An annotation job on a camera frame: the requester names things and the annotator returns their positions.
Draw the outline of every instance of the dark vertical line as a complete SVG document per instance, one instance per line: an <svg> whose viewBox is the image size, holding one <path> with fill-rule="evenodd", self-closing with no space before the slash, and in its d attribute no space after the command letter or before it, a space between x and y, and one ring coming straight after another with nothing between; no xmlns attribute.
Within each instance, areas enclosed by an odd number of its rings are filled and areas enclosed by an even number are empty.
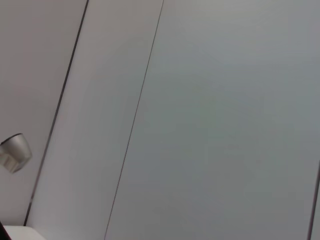
<svg viewBox="0 0 320 240"><path fill-rule="evenodd" d="M40 167L39 167L39 170L38 170L38 173L37 173L37 176L36 176L36 180L35 180L35 184L34 184L34 187L33 187L33 190L32 190L29 207L28 207L28 210L27 210L26 215L25 215L25 220L24 220L24 224L23 224L24 226L27 224L27 221L28 221L30 209L31 209L32 202L33 202L33 199L34 199L34 196L35 196L35 192L36 192L36 189L37 189L37 185L38 185L39 177L40 177L40 174L41 174L41 170L42 170L42 167L44 165L44 161L45 161L45 157L46 157L46 154L47 154L47 150L48 150L48 146L49 146L49 143L50 143L50 139L51 139L52 133L54 131L57 115L58 115L58 112L59 112L59 108L60 108L60 104L61 104L61 101L62 101L62 97L64 95L64 91L65 91L65 87L66 87L66 84L67 84L67 80L68 80L70 68L71 68L71 65L72 65L72 61L74 59L74 55L75 55L75 51L76 51L76 48L77 48L77 43L78 43L78 40L79 40L82 24L83 24L84 19L85 19L88 3L89 3L89 0L86 0L84 11L83 11L83 14L82 14L81 23L80 23L79 30L78 30L78 33L76 35L75 43L74 43L74 46L73 46L73 50L72 50L71 59L70 59L69 66L68 66L68 70L66 71L66 75L65 75L64 82L63 82L60 98L59 98L58 105L56 107L54 118L53 118L53 121L52 121L49 137L48 137L48 139L46 141L46 145L45 145L45 149L44 149L43 156L42 156L42 159L41 159Z"/></svg>
<svg viewBox="0 0 320 240"><path fill-rule="evenodd" d="M307 238L306 238L307 240L311 240L311 237L312 237L312 230L313 230L313 227L314 227L317 199L318 199L318 193L319 193L319 184L320 184L320 163L319 163L318 174L317 174L316 182L315 182L315 189L314 189L313 203L312 203L312 211L311 211L311 217L310 217L310 222L309 222L308 235L307 235Z"/></svg>
<svg viewBox="0 0 320 240"><path fill-rule="evenodd" d="M127 152L128 152L128 147L129 147L129 144L130 144L130 139L131 139L132 131L133 131L134 125L135 125L135 120L136 120L136 116L137 116L137 112L138 112L138 107L139 107L139 103L140 103L140 99L141 99L141 95L142 95L142 90L143 90L143 88L144 88L144 84L145 84L145 81L146 81L147 71L148 71L148 67L149 67L149 63L150 63L150 59L151 59L151 54L152 54L152 50L153 50L154 44L155 44L155 39L156 39L157 30L158 30L158 26L159 26L160 16L161 16L161 13L162 13L162 8L163 8L163 6L164 6L164 1L165 1L165 0L162 0L162 5L161 5L161 9L160 9L160 14L159 14L158 22L157 22L157 24L156 24L155 33L154 33L154 37L153 37L153 41L152 41L152 45L151 45L151 51L150 51L148 63L147 63L147 65L146 65L146 69L145 69L145 73L144 73L144 78L143 78L143 82L142 82L142 86L141 86L141 90L140 90L140 95L139 95L138 103L137 103L136 109L135 109L135 114L134 114L134 118L133 118L133 122L132 122L132 126L131 126L131 131L130 131L128 143L127 143L127 145L126 145L126 150L125 150L125 154L124 154L124 158L123 158L123 162L122 162L122 167L121 167L121 171L120 171L120 176L119 176L119 180L118 180L118 183L117 183L117 186L116 186L116 190L115 190L115 194L114 194L114 198L113 198L113 202L112 202L112 207L111 207L111 211L110 211L108 223L107 223L106 229L105 229L104 240L106 239L106 236L107 236L107 231L108 231L108 228L109 228L109 223L110 223L110 219L111 219L111 214L112 214L113 209L114 209L114 205L115 205L115 201L116 201L116 196L117 196L118 189L119 189L119 183L120 183L120 179L121 179L121 176L122 176L122 171L123 171L123 169L124 169L125 160L126 160L126 156L127 156Z"/></svg>

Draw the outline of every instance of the white wall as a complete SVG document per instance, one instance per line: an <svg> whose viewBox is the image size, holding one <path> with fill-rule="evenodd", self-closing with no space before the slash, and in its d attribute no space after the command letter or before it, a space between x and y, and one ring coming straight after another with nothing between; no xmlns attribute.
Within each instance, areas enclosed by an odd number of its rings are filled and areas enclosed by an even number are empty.
<svg viewBox="0 0 320 240"><path fill-rule="evenodd" d="M24 133L32 160L0 167L0 221L22 225L55 115L85 0L1 0L0 140Z"/></svg>
<svg viewBox="0 0 320 240"><path fill-rule="evenodd" d="M27 225L103 240L162 0L90 0Z"/></svg>
<svg viewBox="0 0 320 240"><path fill-rule="evenodd" d="M306 239L319 9L164 1L106 240Z"/></svg>

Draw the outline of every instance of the silver light fixture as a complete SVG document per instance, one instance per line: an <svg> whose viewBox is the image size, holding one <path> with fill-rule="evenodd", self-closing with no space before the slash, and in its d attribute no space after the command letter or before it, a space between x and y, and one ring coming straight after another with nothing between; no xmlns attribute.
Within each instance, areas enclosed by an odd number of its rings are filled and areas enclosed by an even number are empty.
<svg viewBox="0 0 320 240"><path fill-rule="evenodd" d="M22 133L15 134L0 144L0 165L12 174L22 169L31 157L29 144Z"/></svg>

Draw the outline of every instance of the dark edge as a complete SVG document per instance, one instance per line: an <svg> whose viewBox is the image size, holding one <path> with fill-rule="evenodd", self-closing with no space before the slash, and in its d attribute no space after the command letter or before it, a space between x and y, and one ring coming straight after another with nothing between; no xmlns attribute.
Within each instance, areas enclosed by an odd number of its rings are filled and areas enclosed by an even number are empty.
<svg viewBox="0 0 320 240"><path fill-rule="evenodd" d="M315 189L314 189L313 203L312 203L312 211L311 211L311 217L310 217L310 222L309 222L308 235L307 235L307 238L306 238L307 240L311 240L311 237L312 237L312 230L313 230L313 227L314 227L316 206L317 206L318 193L319 193L319 184L320 184L320 162L319 162L318 173L317 173L316 182L315 182Z"/></svg>
<svg viewBox="0 0 320 240"><path fill-rule="evenodd" d="M131 126L131 131L130 131L128 143L127 143L127 145L126 145L126 150L125 150L124 158L123 158L123 161L122 161L122 167L121 167L121 171L120 171L119 180L118 180L118 183L117 183L117 186L116 186L116 190L115 190L115 194L114 194L114 198L113 198L113 202L112 202L112 207L111 207L111 211L110 211L108 223L107 223L106 229L105 229L104 240L106 240L107 231L108 231L109 224L110 224L110 219L111 219L111 214L112 214L113 209L114 209L114 205L115 205L115 201L116 201L116 196L117 196L118 189L119 189L119 183L120 183L120 179L121 179L121 176L122 176L122 172L123 172L123 169L124 169L125 160L126 160L126 156L127 156L127 152L128 152L128 147L129 147L129 144L130 144L130 139L131 139L132 131L133 131L134 125L135 125L135 120L136 120L137 111L138 111L138 107L139 107L139 103L140 103L140 99L141 99L141 94L142 94L142 90L143 90L143 88L144 88L144 84L145 84L145 81L146 81L146 76L147 76L147 71L148 71L148 67L149 67L149 63L150 63L150 59L151 59L152 50L153 50L153 48L154 48L154 43L155 43L155 39L156 39L156 35L157 35L157 30L158 30L158 26L159 26L160 16L161 16L161 13L162 13L162 8L163 8L163 6L164 6L164 1L165 1L165 0L162 0L162 5L161 5L161 9L160 9L160 14L159 14L158 22L157 22L157 24L156 24L155 33L154 33L154 37L153 37L153 41L152 41L152 45L151 45L151 51L150 51L148 63L147 63L147 65L146 65L146 69L145 69L145 73L144 73L144 78L143 78L143 82L142 82L142 86L141 86L141 90L140 90L140 96L139 96L139 99L138 99L138 103L137 103L137 105L136 105L135 114L134 114L134 118L133 118L133 122L132 122L132 126Z"/></svg>
<svg viewBox="0 0 320 240"><path fill-rule="evenodd" d="M29 203L29 207L28 207L28 210L27 210L26 215L25 215L25 220L24 220L23 226L26 226L27 221L28 221L30 209L31 209L32 202L33 202L33 199L34 199L34 196L35 196L35 192L36 192L36 189L37 189L37 185L38 185L38 181L39 181L39 178L40 178L41 170L42 170L42 167L44 165L44 161L45 161L45 158L46 158L48 146L49 146L49 143L50 143L50 139L51 139L52 133L54 131L54 127L55 127L57 115L58 115L58 112L59 112L60 104L61 104L62 97L64 95L65 87L66 87L66 84L67 84L70 68L71 68L71 65L72 65L72 61L74 59L74 55L75 55L75 51L76 51L76 48L77 48L77 43L78 43L78 40L79 40L82 24L83 24L84 19L85 19L88 3L89 3L89 0L86 0L86 4L85 4L85 7L84 7L84 11L83 11L80 27L79 27L79 30L78 30L78 33L77 33L77 36L76 36L76 39L75 39L75 43L74 43L74 46L73 46L73 51L72 51L72 54L71 54L71 59L70 59L70 62L69 62L68 70L66 71L66 75L65 75L63 86L62 86L59 102L58 102L58 105L57 105L56 110L55 110L55 114L54 114L54 118L53 118L53 121L52 121L49 137L48 137L46 145L45 145L45 149L44 149L43 156L42 156L42 159L41 159L41 164L40 164L37 176L36 176L35 184L34 184L34 187L33 187L32 195L31 195L31 199L30 199L30 203Z"/></svg>
<svg viewBox="0 0 320 240"><path fill-rule="evenodd" d="M17 133L17 134L15 134L15 135L12 135L12 136L8 137L6 140L4 140L2 143L0 143L0 145L8 142L10 139L14 138L15 136L21 135L21 134L22 134L22 133Z"/></svg>

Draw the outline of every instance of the gray wall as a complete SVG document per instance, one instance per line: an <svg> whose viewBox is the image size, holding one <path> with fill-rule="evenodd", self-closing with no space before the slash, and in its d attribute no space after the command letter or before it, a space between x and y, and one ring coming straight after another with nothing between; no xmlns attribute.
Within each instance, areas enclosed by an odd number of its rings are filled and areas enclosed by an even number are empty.
<svg viewBox="0 0 320 240"><path fill-rule="evenodd" d="M0 167L0 221L24 223L85 0L1 0L0 141L24 133L32 160Z"/></svg>
<svg viewBox="0 0 320 240"><path fill-rule="evenodd" d="M306 239L319 9L164 1L106 240Z"/></svg>
<svg viewBox="0 0 320 240"><path fill-rule="evenodd" d="M27 225L103 240L162 0L90 0Z"/></svg>

